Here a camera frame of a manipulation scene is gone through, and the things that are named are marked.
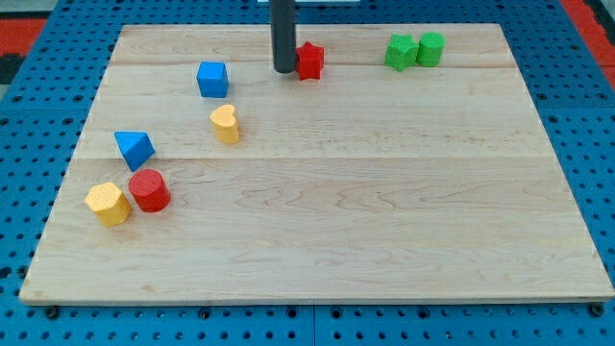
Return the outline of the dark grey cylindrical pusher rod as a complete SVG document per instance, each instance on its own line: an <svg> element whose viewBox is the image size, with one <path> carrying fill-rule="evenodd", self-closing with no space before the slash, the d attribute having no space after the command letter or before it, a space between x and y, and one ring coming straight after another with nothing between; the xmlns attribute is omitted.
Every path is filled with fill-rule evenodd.
<svg viewBox="0 0 615 346"><path fill-rule="evenodd" d="M296 67L295 1L270 0L269 14L274 69L291 73Z"/></svg>

